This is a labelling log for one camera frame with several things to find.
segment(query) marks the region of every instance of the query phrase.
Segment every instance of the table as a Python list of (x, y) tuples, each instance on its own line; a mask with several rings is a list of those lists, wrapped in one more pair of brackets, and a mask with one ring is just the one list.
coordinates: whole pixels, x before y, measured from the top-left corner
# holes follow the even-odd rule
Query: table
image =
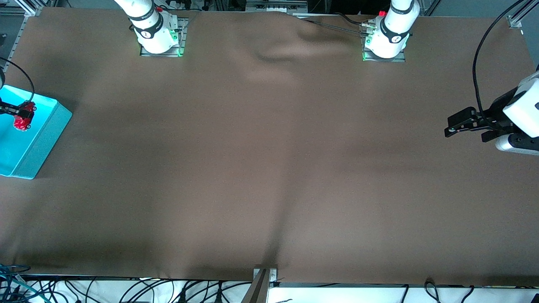
[[(539, 283), (537, 158), (443, 135), (475, 104), (472, 59), (490, 19), (419, 18), (398, 64), (364, 62), (356, 36), (283, 13), (186, 14), (182, 58), (140, 57), (122, 11), (30, 18), (13, 60), (73, 118), (37, 179), (0, 179), (2, 263)], [(533, 70), (501, 22), (478, 63), (485, 106)], [(27, 87), (12, 68), (8, 84)]]

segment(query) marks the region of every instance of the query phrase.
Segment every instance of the power cord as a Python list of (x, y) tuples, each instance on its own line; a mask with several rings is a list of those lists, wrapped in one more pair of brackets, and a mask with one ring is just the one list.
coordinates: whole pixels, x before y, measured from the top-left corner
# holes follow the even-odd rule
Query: power cord
[(322, 2), (322, 0), (318, 0), (318, 2), (316, 2), (316, 4), (314, 5), (313, 9), (311, 9), (311, 10), (309, 11), (309, 13), (312, 13), (312, 12), (316, 9), (316, 7), (320, 4), (320, 2)]
[(402, 297), (402, 299), (400, 300), (400, 303), (404, 303), (404, 299), (406, 299), (406, 295), (408, 294), (408, 290), (410, 289), (410, 285), (409, 285), (409, 284), (405, 284), (404, 286), (406, 286), (406, 289), (404, 290), (403, 297)]
[(479, 56), (479, 51), (481, 50), (481, 47), (483, 46), (483, 43), (485, 42), (485, 39), (487, 38), (487, 35), (490, 33), (490, 31), (492, 30), (492, 28), (494, 28), (494, 26), (496, 25), (496, 23), (498, 23), (498, 21), (501, 20), (501, 18), (503, 18), (505, 15), (507, 15), (508, 12), (510, 12), (513, 8), (515, 8), (517, 5), (519, 5), (520, 3), (522, 3), (524, 0), (518, 0), (516, 1), (515, 3), (513, 3), (513, 5), (511, 5), (510, 7), (508, 7), (505, 11), (503, 11), (503, 13), (501, 13), (493, 22), (492, 24), (488, 27), (487, 31), (485, 32), (485, 34), (483, 35), (483, 37), (481, 38), (481, 42), (479, 42), (479, 45), (477, 47), (477, 50), (475, 51), (475, 56), (473, 58), (473, 64), (472, 64), (472, 78), (473, 78), (473, 86), (474, 86), (474, 89), (475, 89), (475, 98), (477, 99), (477, 107), (479, 109), (479, 113), (481, 114), (481, 116), (483, 117), (483, 119), (487, 122), (487, 124), (493, 129), (493, 130), (496, 130), (498, 129), (492, 122), (490, 122), (486, 117), (485, 117), (485, 113), (483, 111), (483, 105), (481, 104), (481, 97), (479, 96), (479, 85), (477, 83), (477, 73), (476, 73), (476, 65), (477, 65), (477, 58)]
[(318, 25), (322, 25), (322, 26), (325, 26), (325, 27), (329, 27), (331, 29), (353, 33), (353, 34), (356, 34), (356, 35), (359, 35), (359, 36), (362, 36), (362, 37), (368, 36), (367, 33), (364, 33), (364, 32), (353, 31), (353, 30), (345, 29), (343, 27), (339, 27), (339, 26), (335, 26), (335, 25), (331, 25), (331, 24), (326, 24), (326, 23), (322, 23), (322, 22), (318, 22), (318, 21), (313, 21), (313, 20), (306, 20), (306, 19), (304, 19), (304, 20), (307, 21), (307, 22), (313, 23), (313, 24), (318, 24)]
[(78, 290), (78, 289), (75, 287), (75, 285), (73, 285), (73, 283), (71, 283), (71, 281), (66, 280), (65, 282), (66, 282), (67, 284), (69, 284), (69, 285), (70, 285), (76, 292), (78, 292), (78, 293), (80, 293), (81, 295), (85, 296), (85, 298), (88, 298), (88, 299), (94, 301), (95, 303), (102, 303), (102, 302), (100, 302), (99, 300), (96, 300), (96, 299), (90, 297), (89, 295), (85, 295), (82, 291)]
[(88, 293), (90, 292), (90, 287), (92, 287), (92, 284), (95, 282), (97, 277), (94, 277), (92, 281), (90, 281), (90, 284), (88, 284), (88, 288), (86, 289), (86, 296), (84, 297), (84, 303), (88, 303)]
[[(434, 288), (434, 295), (429, 292), (429, 289), (427, 288), (429, 285), (432, 285)], [(436, 288), (436, 284), (432, 280), (425, 281), (425, 285), (423, 286), (425, 289), (425, 292), (436, 301), (436, 303), (440, 303), (440, 295), (438, 294), (438, 289)]]
[[(241, 282), (241, 283), (237, 283), (237, 284), (234, 284), (234, 285), (231, 285), (231, 286), (228, 286), (228, 287), (225, 287), (221, 290), (221, 292), (224, 292), (226, 290), (229, 290), (231, 288), (234, 288), (234, 287), (237, 287), (237, 286), (240, 286), (240, 285), (245, 285), (245, 284), (251, 284), (251, 282)], [(206, 299), (204, 299), (203, 301), (201, 301), (200, 303), (204, 303), (206, 302), (207, 300), (211, 299), (212, 297), (216, 296), (217, 295), (217, 292), (214, 293), (213, 295), (207, 297)]]
[(474, 289), (475, 289), (475, 286), (471, 285), (470, 286), (470, 291), (464, 296), (464, 298), (462, 299), (462, 301), (460, 303), (464, 303), (464, 301), (466, 301), (466, 299), (473, 293)]
[(339, 16), (341, 16), (341, 17), (343, 17), (346, 21), (348, 21), (348, 22), (350, 22), (350, 23), (352, 23), (352, 24), (361, 26), (361, 22), (354, 21), (354, 20), (348, 18), (347, 15), (345, 15), (345, 14), (343, 14), (343, 13), (341, 13), (341, 12), (336, 12), (335, 14), (336, 14), (336, 15), (339, 15)]
[(13, 65), (14, 67), (18, 68), (26, 76), (26, 78), (28, 79), (28, 82), (30, 82), (30, 86), (32, 87), (32, 94), (30, 95), (30, 99), (28, 99), (28, 102), (32, 101), (36, 90), (35, 90), (35, 88), (33, 86), (33, 82), (32, 82), (32, 79), (30, 79), (30, 76), (24, 71), (24, 69), (22, 69), (20, 66), (15, 64), (13, 61), (7, 60), (6, 58), (3, 58), (3, 57), (0, 57), (0, 60), (5, 61), (5, 62)]

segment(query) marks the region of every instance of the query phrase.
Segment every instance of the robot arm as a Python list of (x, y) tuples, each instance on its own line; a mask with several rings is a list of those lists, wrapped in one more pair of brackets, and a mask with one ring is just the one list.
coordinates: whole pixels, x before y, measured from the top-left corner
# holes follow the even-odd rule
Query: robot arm
[(484, 116), (467, 107), (447, 118), (447, 122), (446, 137), (468, 130), (488, 130), (481, 134), (483, 142), (496, 139), (496, 148), (501, 151), (539, 156), (539, 71), (494, 100)]
[(417, 0), (391, 0), (388, 14), (376, 17), (376, 30), (365, 47), (381, 58), (395, 57), (406, 47), (409, 30), (417, 16)]
[[(0, 69), (0, 89), (4, 86), (5, 75)], [(32, 101), (24, 101), (20, 105), (12, 105), (2, 101), (0, 98), (0, 115), (7, 114), (12, 115), (15, 118), (13, 126), (18, 130), (30, 129), (34, 112), (36, 111), (36, 104)]]
[(139, 43), (154, 54), (164, 53), (176, 44), (172, 37), (178, 18), (157, 9), (152, 0), (115, 0), (135, 26)]

